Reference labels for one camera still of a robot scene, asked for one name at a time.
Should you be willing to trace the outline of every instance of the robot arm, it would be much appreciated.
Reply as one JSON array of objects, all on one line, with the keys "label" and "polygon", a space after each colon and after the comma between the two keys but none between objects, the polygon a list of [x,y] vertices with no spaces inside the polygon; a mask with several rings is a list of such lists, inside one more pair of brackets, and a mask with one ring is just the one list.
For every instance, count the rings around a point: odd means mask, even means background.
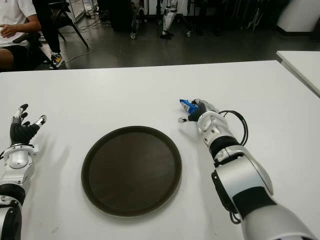
[{"label": "robot arm", "polygon": [[10,127],[11,146],[3,154],[4,174],[0,181],[0,240],[20,240],[22,216],[21,209],[31,185],[34,173],[32,156],[37,149],[30,140],[47,117],[42,115],[34,124],[23,119],[28,105],[22,105],[14,114]]},{"label": "robot arm", "polygon": [[[268,173],[238,143],[221,115],[222,112],[219,113],[211,104],[200,99],[195,99],[192,103],[185,100],[180,102],[190,115],[178,121],[197,122],[216,167],[212,173],[215,189],[223,206],[229,211],[232,222],[241,223],[244,238],[316,240],[293,212],[274,200]],[[234,111],[223,112],[233,112],[240,119],[242,117]]]}]

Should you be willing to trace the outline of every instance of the brown tray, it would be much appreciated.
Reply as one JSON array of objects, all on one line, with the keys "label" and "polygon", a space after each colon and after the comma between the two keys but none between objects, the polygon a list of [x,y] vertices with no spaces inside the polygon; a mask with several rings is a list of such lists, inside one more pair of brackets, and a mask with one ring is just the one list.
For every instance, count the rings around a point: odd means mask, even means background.
[{"label": "brown tray", "polygon": [[182,173],[179,151],[162,132],[145,126],[102,137],[82,166],[82,186],[102,211],[136,217],[155,211],[173,195]]}]

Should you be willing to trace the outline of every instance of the white table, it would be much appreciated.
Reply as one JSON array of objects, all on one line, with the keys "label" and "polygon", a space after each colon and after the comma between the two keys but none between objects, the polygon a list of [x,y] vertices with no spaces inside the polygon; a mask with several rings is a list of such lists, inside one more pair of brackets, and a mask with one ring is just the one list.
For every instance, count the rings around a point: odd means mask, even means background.
[{"label": "white table", "polygon": [[[23,240],[241,240],[211,180],[212,157],[179,98],[236,110],[249,126],[247,148],[273,180],[279,203],[320,237],[320,101],[277,61],[0,74],[0,146],[15,109],[48,121],[34,143],[42,152],[23,206]],[[241,137],[241,124],[229,117]],[[96,209],[81,185],[91,146],[125,126],[149,126],[177,145],[182,181],[173,200],[139,218]]]},{"label": "white table", "polygon": [[320,98],[320,51],[278,51],[276,53],[293,75]]}]

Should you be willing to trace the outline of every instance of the wall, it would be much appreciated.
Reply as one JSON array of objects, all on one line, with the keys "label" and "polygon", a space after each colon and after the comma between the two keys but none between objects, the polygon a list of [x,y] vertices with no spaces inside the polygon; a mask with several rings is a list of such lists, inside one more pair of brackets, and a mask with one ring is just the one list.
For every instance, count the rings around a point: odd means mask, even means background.
[{"label": "wall", "polygon": [[320,17],[320,0],[292,0],[277,25],[286,32],[311,32]]}]

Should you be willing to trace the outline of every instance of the blue object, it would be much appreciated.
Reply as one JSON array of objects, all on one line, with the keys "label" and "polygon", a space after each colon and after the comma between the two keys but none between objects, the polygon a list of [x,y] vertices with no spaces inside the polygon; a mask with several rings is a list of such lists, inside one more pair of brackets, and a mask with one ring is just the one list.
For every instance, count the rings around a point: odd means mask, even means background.
[{"label": "blue object", "polygon": [[180,99],[180,103],[182,104],[184,110],[189,114],[193,114],[198,108],[198,106],[190,103],[188,100]]}]

